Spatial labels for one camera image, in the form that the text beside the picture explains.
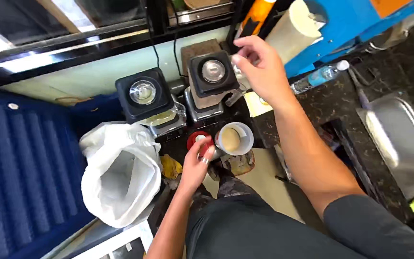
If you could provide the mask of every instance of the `black blender lid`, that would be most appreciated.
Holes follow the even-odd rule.
[[[130,124],[165,112],[174,105],[164,75],[157,67],[120,78],[115,85],[119,102]],[[140,91],[134,91],[131,97],[131,88]]]
[[[218,63],[224,67],[224,75],[214,75],[209,77],[203,74],[203,68],[210,63],[215,68],[219,68]],[[193,81],[193,86],[199,97],[207,97],[214,94],[220,94],[225,91],[239,88],[236,75],[234,74],[231,61],[226,51],[214,52],[202,56],[193,57],[189,61],[190,76]]]

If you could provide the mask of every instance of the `red lid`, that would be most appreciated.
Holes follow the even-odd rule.
[[[198,140],[203,138],[201,137],[202,135],[204,137],[210,136],[210,134],[205,131],[196,131],[188,137],[188,141],[186,142],[186,147],[188,148],[188,150],[190,150],[191,147],[194,145],[194,143],[196,143],[196,138]],[[212,145],[213,145],[213,139],[210,139],[210,141],[207,142],[207,144],[204,144],[199,150],[199,157],[203,157],[204,154],[207,152],[208,148]]]

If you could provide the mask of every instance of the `orange bottle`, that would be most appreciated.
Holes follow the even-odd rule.
[[[241,37],[244,28],[246,28],[247,22],[250,26],[255,26],[252,35],[258,34],[261,26],[263,26],[263,22],[266,20],[266,17],[268,17],[268,14],[275,2],[276,0],[255,0],[252,7],[248,11],[247,16],[245,16],[244,21],[237,30],[236,39]]]

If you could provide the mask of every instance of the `white plastic bag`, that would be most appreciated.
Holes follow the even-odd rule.
[[[148,206],[161,186],[161,145],[147,128],[101,123],[79,141],[87,158],[81,190],[86,208],[106,224],[122,228]]]

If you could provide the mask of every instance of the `hand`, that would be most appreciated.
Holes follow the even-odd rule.
[[[208,164],[201,162],[201,159],[197,157],[197,154],[199,153],[199,149],[202,145],[209,142],[210,139],[212,139],[210,136],[203,138],[194,143],[191,149],[188,150],[188,153],[184,157],[183,173],[181,173],[181,181],[178,189],[194,194],[199,185],[201,185],[202,181],[204,181],[207,174]],[[211,146],[205,152],[204,157],[210,161],[214,152],[215,146]]]
[[[253,90],[271,106],[293,92],[288,84],[284,66],[277,52],[258,36],[248,36],[234,41],[243,47],[232,61],[247,75]]]

